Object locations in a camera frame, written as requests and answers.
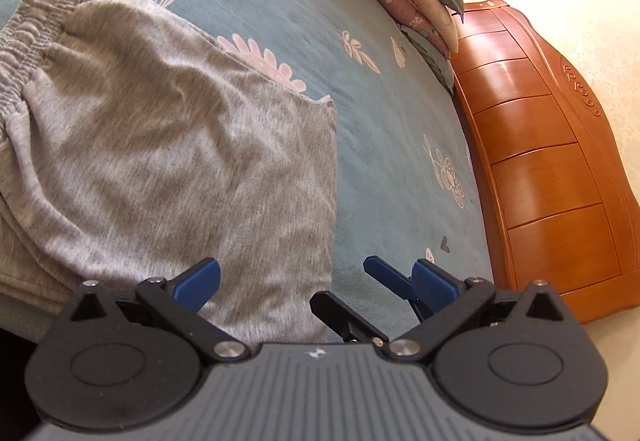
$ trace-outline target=bed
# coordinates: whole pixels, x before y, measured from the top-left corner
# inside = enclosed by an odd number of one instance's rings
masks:
[[[460,48],[451,55],[450,88],[433,68],[441,59],[415,46],[377,0],[153,1],[231,51],[278,68],[305,96],[331,95],[338,114],[332,290],[389,337],[417,319],[364,273],[369,255],[406,275],[425,257],[455,277],[485,277],[505,289],[545,278],[583,321],[640,303],[640,210],[606,116],[579,73],[504,2],[466,5],[464,23],[454,16]],[[19,2],[0,0],[2,24]],[[557,106],[519,107],[534,98]],[[525,134],[545,134],[550,117],[568,121],[563,138],[509,148]],[[560,146],[570,147],[567,156],[528,163]],[[582,199],[567,199],[572,183],[584,183],[579,168],[593,179],[575,189]],[[0,326],[37,341],[58,307],[25,305],[26,289],[1,271],[0,290]]]

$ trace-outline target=triangular hole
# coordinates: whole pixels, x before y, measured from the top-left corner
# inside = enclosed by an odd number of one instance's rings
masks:
[[[82,320],[91,320],[94,318],[104,318],[107,313],[104,311],[100,300],[95,293],[89,293],[84,295],[73,316],[71,316],[72,322],[81,322]]]
[[[541,318],[543,320],[553,320],[561,322],[562,315],[546,293],[538,293],[531,303],[527,312],[529,318]]]

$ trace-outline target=clothing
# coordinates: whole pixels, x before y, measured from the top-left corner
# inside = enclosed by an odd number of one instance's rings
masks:
[[[323,341],[335,107],[272,78],[151,0],[24,0],[0,32],[0,291],[56,311],[214,257],[203,317]]]

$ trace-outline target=gray ribbed surface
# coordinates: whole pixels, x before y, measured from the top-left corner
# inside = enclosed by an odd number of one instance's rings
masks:
[[[265,345],[252,361],[218,366],[184,408],[102,441],[506,441],[531,439],[472,423],[416,366],[388,363],[371,345]],[[48,426],[33,441],[94,436]],[[602,441],[580,427],[540,439]]]

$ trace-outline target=blue gripper pad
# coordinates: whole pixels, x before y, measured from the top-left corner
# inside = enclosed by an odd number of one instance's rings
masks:
[[[373,255],[363,263],[364,271],[383,286],[390,289],[403,300],[415,300],[416,296],[411,280],[393,266]]]
[[[465,287],[463,282],[425,259],[414,264],[411,280],[415,295],[433,313],[452,303]]]
[[[169,294],[185,307],[197,312],[220,287],[220,264],[203,259],[168,284]]]

